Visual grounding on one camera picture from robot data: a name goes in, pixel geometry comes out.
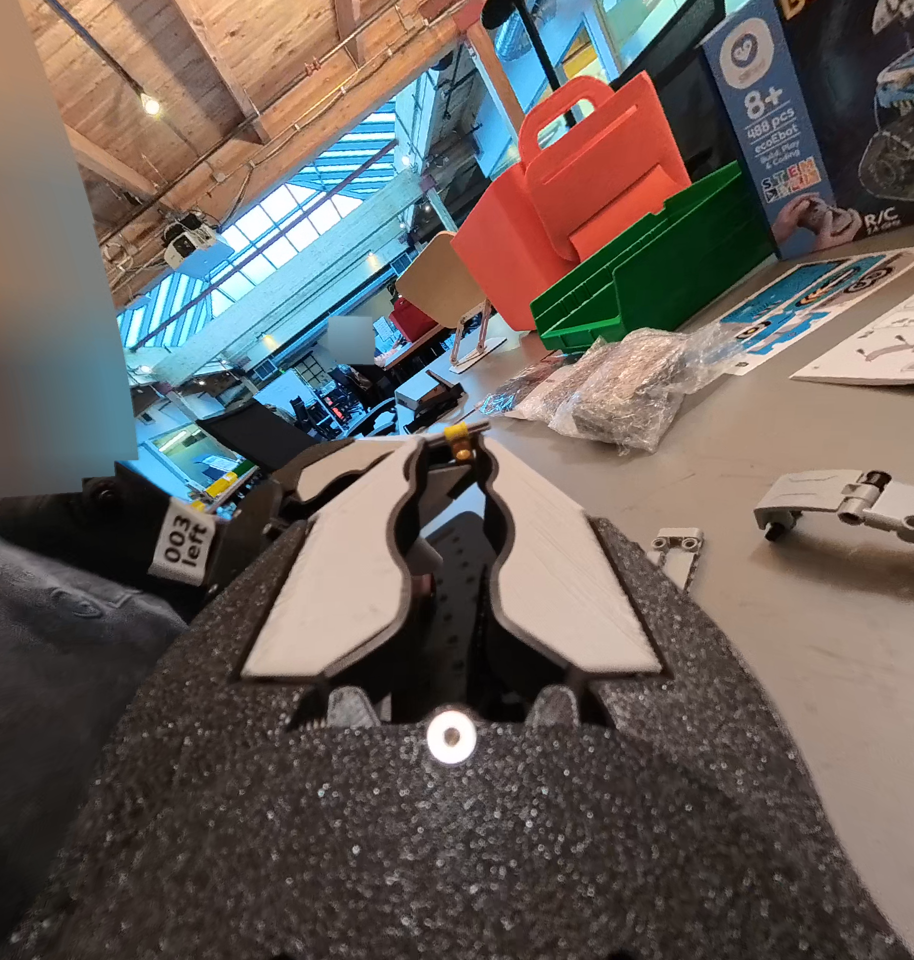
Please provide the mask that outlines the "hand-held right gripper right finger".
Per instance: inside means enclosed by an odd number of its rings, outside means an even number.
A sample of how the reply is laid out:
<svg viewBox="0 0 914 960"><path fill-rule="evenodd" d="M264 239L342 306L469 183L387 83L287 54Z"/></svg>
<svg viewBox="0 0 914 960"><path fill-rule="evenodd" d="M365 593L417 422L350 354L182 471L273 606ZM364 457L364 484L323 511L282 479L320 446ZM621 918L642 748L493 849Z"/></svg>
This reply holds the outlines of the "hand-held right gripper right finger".
<svg viewBox="0 0 914 960"><path fill-rule="evenodd" d="M493 438L479 441L496 622L580 680L658 675L663 663L584 509Z"/></svg>

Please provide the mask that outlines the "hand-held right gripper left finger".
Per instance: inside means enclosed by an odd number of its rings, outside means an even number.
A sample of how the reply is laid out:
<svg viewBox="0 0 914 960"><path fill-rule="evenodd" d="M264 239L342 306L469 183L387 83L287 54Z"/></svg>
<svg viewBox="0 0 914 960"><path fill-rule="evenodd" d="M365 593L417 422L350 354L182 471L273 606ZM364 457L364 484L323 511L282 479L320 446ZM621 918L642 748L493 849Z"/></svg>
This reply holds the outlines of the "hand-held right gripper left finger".
<svg viewBox="0 0 914 960"><path fill-rule="evenodd" d="M332 680L403 628L412 577L396 541L420 495L426 444L395 450L318 510L241 669L246 680Z"/></svg>

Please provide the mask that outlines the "yellow toy connector pin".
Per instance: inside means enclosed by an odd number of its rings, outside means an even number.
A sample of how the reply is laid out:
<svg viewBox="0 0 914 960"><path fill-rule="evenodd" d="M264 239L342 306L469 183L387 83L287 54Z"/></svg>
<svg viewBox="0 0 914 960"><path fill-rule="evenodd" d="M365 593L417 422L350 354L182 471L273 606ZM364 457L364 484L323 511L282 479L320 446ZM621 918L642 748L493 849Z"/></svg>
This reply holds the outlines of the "yellow toy connector pin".
<svg viewBox="0 0 914 960"><path fill-rule="evenodd" d="M443 430L443 439L453 461L458 465L470 464L475 459L480 436L489 428L490 422L486 419L447 426Z"/></svg>

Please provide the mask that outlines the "grey blue toy assembly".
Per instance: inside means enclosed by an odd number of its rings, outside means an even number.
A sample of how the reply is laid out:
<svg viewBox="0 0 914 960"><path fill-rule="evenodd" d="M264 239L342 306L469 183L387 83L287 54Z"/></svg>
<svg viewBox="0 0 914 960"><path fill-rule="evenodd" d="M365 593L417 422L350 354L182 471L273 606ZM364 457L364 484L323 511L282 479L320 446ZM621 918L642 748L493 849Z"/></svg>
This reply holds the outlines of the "grey blue toy assembly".
<svg viewBox="0 0 914 960"><path fill-rule="evenodd" d="M646 558L683 593L691 588L704 546L697 527L662 527L645 551Z"/></svg>

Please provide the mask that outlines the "grey hinged toy assembly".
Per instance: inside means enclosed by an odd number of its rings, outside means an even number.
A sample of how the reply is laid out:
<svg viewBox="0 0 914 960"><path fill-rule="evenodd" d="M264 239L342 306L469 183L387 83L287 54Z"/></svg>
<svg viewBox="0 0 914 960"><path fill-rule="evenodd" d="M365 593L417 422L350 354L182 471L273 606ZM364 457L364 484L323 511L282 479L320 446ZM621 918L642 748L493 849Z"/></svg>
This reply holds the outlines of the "grey hinged toy assembly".
<svg viewBox="0 0 914 960"><path fill-rule="evenodd" d="M914 484L883 470L783 474L753 509L756 526L770 543L791 532L805 514L831 515L914 545Z"/></svg>

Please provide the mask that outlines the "black brown desk device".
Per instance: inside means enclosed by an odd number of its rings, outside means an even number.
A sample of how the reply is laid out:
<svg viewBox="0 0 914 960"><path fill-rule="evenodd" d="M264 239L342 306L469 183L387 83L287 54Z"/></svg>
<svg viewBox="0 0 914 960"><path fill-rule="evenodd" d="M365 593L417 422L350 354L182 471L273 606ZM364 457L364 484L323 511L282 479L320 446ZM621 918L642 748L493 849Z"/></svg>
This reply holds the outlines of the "black brown desk device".
<svg viewBox="0 0 914 960"><path fill-rule="evenodd" d="M412 435L433 425L459 406L464 394L460 382L450 381L430 369L421 371L394 393L401 430Z"/></svg>

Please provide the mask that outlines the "crumpled clear plastic bag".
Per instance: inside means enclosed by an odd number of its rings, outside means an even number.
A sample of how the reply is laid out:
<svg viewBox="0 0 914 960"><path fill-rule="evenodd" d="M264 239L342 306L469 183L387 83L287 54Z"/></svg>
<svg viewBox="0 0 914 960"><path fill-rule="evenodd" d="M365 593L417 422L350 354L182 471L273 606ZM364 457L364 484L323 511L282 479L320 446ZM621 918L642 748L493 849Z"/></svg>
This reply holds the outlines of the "crumpled clear plastic bag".
<svg viewBox="0 0 914 960"><path fill-rule="evenodd" d="M568 358L551 354L491 390L476 404L474 412L484 419L529 420L545 394L566 379L574 366Z"/></svg>

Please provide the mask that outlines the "red box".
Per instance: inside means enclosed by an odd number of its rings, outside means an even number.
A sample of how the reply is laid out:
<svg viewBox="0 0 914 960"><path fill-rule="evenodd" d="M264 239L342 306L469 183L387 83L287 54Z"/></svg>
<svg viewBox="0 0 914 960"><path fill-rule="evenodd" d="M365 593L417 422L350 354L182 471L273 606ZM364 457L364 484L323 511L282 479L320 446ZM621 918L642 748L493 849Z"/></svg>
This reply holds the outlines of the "red box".
<svg viewBox="0 0 914 960"><path fill-rule="evenodd" d="M443 327L425 311L400 295L393 302L389 317L400 336L415 344L427 335L434 335Z"/></svg>

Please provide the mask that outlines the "plywood stand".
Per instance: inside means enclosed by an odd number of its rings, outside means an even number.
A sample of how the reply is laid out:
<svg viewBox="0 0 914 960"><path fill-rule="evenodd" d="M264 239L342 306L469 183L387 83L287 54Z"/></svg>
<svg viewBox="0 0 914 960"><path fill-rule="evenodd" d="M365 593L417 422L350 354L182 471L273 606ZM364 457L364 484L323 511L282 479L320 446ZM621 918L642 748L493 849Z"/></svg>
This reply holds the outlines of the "plywood stand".
<svg viewBox="0 0 914 960"><path fill-rule="evenodd" d="M454 331L449 370L456 375L475 366L506 338L488 337L494 308L453 247L455 236L449 230L435 235L400 275L396 289L439 326ZM476 345L461 356L462 340L476 316L480 316Z"/></svg>

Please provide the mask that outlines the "clear bag of dark parts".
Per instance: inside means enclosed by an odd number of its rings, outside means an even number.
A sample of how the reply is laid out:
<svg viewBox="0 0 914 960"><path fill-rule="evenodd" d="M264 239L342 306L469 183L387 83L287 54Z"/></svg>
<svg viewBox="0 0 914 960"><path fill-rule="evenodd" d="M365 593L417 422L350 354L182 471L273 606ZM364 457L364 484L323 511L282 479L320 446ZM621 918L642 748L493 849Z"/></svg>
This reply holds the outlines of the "clear bag of dark parts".
<svg viewBox="0 0 914 960"><path fill-rule="evenodd" d="M685 399L737 359L733 331L712 323L689 333L633 330L588 352L590 369L549 419L555 433L652 454Z"/></svg>

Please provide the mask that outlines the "orange plastic carry case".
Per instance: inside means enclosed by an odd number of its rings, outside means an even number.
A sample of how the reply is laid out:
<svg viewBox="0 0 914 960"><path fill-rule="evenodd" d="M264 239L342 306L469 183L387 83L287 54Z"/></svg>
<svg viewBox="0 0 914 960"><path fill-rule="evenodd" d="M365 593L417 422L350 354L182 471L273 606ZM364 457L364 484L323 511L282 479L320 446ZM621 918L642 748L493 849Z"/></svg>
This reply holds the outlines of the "orange plastic carry case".
<svg viewBox="0 0 914 960"><path fill-rule="evenodd" d="M487 187L452 246L504 322L535 329L532 302L691 186L655 88L566 82L525 114L519 161Z"/></svg>

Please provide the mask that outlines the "green storage bin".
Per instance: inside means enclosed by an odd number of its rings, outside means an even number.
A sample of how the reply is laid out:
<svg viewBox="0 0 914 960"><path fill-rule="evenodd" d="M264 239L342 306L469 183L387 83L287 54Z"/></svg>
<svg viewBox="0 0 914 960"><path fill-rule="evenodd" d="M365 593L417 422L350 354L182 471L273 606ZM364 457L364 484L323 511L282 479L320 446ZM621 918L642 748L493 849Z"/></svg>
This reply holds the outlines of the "green storage bin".
<svg viewBox="0 0 914 960"><path fill-rule="evenodd" d="M549 351L675 331L774 252L748 174L730 162L668 198L531 302Z"/></svg>

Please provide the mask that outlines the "blue sticker sheet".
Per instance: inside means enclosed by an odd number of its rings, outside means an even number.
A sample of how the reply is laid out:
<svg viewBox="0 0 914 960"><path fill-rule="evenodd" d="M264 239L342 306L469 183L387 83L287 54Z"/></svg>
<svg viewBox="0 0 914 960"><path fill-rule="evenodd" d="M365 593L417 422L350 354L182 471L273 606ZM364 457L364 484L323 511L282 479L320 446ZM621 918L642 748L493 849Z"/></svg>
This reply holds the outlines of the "blue sticker sheet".
<svg viewBox="0 0 914 960"><path fill-rule="evenodd" d="M744 376L914 268L914 246L796 265L717 319Z"/></svg>

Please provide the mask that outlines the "white instruction sheet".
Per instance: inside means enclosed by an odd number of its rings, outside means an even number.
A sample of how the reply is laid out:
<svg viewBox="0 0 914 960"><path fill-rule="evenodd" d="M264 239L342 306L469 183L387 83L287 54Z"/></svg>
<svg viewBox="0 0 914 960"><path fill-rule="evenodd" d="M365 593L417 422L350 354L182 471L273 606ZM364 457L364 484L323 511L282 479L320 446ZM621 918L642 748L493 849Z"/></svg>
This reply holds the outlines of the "white instruction sheet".
<svg viewBox="0 0 914 960"><path fill-rule="evenodd" d="M791 378L846 386L914 386L914 294Z"/></svg>

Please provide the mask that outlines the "toy set cardboard box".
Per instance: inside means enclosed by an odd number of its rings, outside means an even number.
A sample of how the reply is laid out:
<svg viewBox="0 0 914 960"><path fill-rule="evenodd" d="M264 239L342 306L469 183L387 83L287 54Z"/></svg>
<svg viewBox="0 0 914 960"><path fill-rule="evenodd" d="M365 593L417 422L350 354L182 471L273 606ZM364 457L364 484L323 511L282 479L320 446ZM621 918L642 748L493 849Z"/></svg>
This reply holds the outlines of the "toy set cardboard box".
<svg viewBox="0 0 914 960"><path fill-rule="evenodd" d="M914 226L914 1L745 2L701 52L778 257Z"/></svg>

